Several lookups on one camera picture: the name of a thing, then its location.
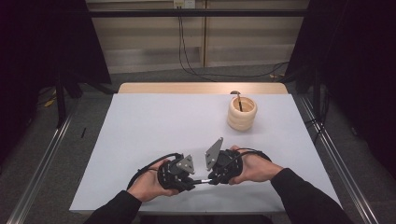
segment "gray carpet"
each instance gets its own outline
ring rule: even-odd
[[[234,76],[253,76],[271,71],[272,65],[234,66],[196,69],[197,73],[210,72]],[[284,73],[282,67],[276,73]],[[210,77],[216,81],[257,81],[270,82],[272,78],[264,77]],[[207,81],[183,70],[146,72],[137,74],[118,74],[112,76],[113,84],[107,85],[117,90],[123,82],[152,81]],[[103,124],[111,102],[111,96],[104,95],[95,89],[82,85],[84,95],[78,100],[78,108],[64,136],[40,191],[24,223],[82,223],[86,217],[68,211],[74,198],[86,165],[91,156],[97,136]],[[295,94],[294,83],[287,84],[288,91],[300,109],[303,120],[309,120],[304,111],[300,96]],[[48,99],[42,95],[41,100]],[[76,100],[68,99],[71,105]],[[37,114],[26,134],[7,158],[0,176],[0,223],[6,223],[12,209],[21,197],[30,177],[43,156],[57,123],[56,105],[49,108],[37,108]],[[330,110],[326,129],[340,151],[350,173],[357,181],[363,194],[370,202],[380,223],[396,223],[396,181],[372,157],[364,140],[355,136],[351,125],[343,116],[334,100],[330,100]],[[312,127],[308,128],[315,137]],[[337,174],[324,146],[317,141],[318,154],[321,157],[335,191],[347,214],[355,221],[362,223],[361,215],[349,196],[344,184]],[[290,223],[283,213],[272,214],[275,223]]]

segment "horizontal bar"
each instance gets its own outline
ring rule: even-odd
[[[72,14],[87,12],[72,11]],[[304,17],[305,9],[139,9],[91,10],[93,18],[112,17]]]

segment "person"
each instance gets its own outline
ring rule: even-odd
[[[230,149],[237,150],[239,147],[233,146]],[[229,184],[271,181],[292,223],[353,223],[338,203],[304,181],[290,168],[283,168],[255,154],[247,154],[242,160],[241,175],[230,179]],[[129,189],[121,191],[106,205],[95,210],[84,223],[130,224],[142,203],[158,196],[178,195],[176,189],[164,189],[158,183],[157,172],[154,170],[164,162],[166,160],[154,164],[153,170],[139,176]],[[199,220],[200,223],[205,223],[207,219],[202,217]]]

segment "black sweater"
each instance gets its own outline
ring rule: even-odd
[[[291,169],[271,180],[292,223],[353,223],[332,198],[297,176]],[[142,203],[123,190],[98,208],[85,224],[130,224]]]

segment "black sleeve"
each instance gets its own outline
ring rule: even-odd
[[[131,224],[142,203],[123,190],[110,202],[96,209],[84,224]]]
[[[353,223],[331,197],[286,168],[271,180],[292,223]]]

